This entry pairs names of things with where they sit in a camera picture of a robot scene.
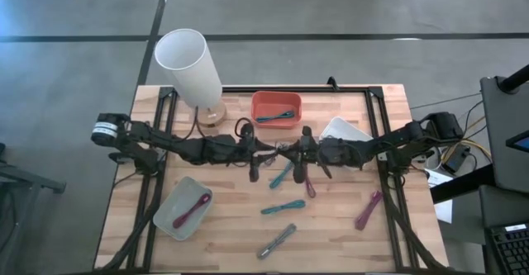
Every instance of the gray container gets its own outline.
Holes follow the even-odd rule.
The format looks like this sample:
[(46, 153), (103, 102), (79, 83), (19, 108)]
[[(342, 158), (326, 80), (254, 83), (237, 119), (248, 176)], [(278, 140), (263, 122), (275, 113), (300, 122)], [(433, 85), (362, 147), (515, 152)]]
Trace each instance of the gray container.
[[(200, 206), (188, 217), (182, 226), (175, 229), (173, 227), (173, 221), (189, 211), (204, 193), (208, 193), (211, 196), (209, 202)], [(153, 221), (162, 231), (178, 241), (183, 241), (197, 230), (212, 203), (213, 192), (211, 189), (190, 177), (184, 177), (160, 206)]]

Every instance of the orange container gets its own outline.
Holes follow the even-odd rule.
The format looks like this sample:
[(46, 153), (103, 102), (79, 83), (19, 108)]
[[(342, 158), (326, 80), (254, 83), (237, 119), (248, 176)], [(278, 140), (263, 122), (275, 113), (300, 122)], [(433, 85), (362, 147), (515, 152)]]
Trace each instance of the orange container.
[[(257, 122), (257, 117), (277, 116), (286, 111), (293, 111), (294, 117)], [(251, 98), (251, 118), (258, 127), (291, 129), (301, 120), (301, 97), (295, 92), (256, 92)]]

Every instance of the computer monitor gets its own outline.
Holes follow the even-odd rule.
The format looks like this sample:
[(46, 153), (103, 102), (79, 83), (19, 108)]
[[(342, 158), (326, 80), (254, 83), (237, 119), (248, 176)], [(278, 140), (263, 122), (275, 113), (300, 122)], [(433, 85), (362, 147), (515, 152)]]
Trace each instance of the computer monitor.
[(529, 130), (506, 141), (507, 147), (529, 152)]

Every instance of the white lamp shade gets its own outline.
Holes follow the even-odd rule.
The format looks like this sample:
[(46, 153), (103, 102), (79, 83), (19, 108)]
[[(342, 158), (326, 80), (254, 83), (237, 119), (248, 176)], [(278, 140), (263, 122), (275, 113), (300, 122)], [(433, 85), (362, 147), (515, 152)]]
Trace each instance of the white lamp shade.
[(206, 39), (191, 29), (171, 31), (155, 48), (156, 62), (171, 76), (179, 96), (190, 107), (208, 108), (221, 100), (222, 85)]

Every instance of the wooden table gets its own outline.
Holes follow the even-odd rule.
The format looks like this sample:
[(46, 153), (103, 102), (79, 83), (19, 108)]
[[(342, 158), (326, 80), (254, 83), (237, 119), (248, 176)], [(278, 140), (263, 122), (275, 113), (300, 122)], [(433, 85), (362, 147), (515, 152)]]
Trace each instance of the wooden table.
[[(404, 126), (412, 117), (403, 85), (380, 86), (384, 89), (391, 128), (394, 130)], [(158, 91), (158, 86), (138, 88), (132, 120), (152, 123)], [(256, 128), (256, 136), (260, 140), (269, 144), (294, 142), (301, 135), (302, 126), (311, 126), (313, 134), (320, 135), (334, 116), (341, 116), (370, 134), (363, 94), (300, 94), (303, 100), (301, 123), (292, 130)], [(236, 120), (250, 116), (251, 93), (225, 93), (222, 99), (228, 109), (228, 118), (219, 127), (204, 130), (209, 135), (234, 135)], [(192, 119), (193, 111), (179, 101), (173, 133), (186, 135)], [(378, 125), (379, 133), (383, 134), (380, 120)], [(375, 208), (363, 231), (354, 228), (355, 217), (364, 210), (371, 193), (380, 188), (375, 162), (366, 164), (364, 171), (331, 167), (333, 179), (327, 178), (318, 166), (309, 165), (309, 176), (317, 191), (315, 199), (308, 198), (305, 186), (294, 183), (292, 176), (287, 176), (279, 188), (269, 189), (269, 182), (284, 169), (285, 164), (286, 159), (278, 157), (270, 167), (263, 165), (260, 168), (260, 180), (250, 183), (248, 168), (192, 166), (178, 155), (170, 154), (162, 201), (179, 179), (189, 176), (213, 190), (214, 203), (200, 228), (184, 242), (174, 240), (161, 230), (156, 231), (151, 272), (340, 273), (394, 270), (384, 204), (381, 202)], [(133, 171), (132, 165), (122, 165), (118, 169), (117, 179)], [(114, 189), (96, 267), (108, 262), (130, 234), (140, 186), (141, 176), (135, 176)], [(434, 257), (447, 265), (424, 174), (409, 173), (404, 189), (412, 228)], [(260, 210), (265, 207), (299, 198), (307, 201), (307, 207), (302, 210), (283, 211), (271, 216), (260, 214)], [(257, 250), (269, 243), (289, 223), (294, 223), (298, 231), (266, 260), (259, 261), (255, 256)], [(399, 240), (406, 259), (407, 251), (401, 232)], [(143, 257), (144, 245), (145, 233), (138, 249), (138, 261)]]

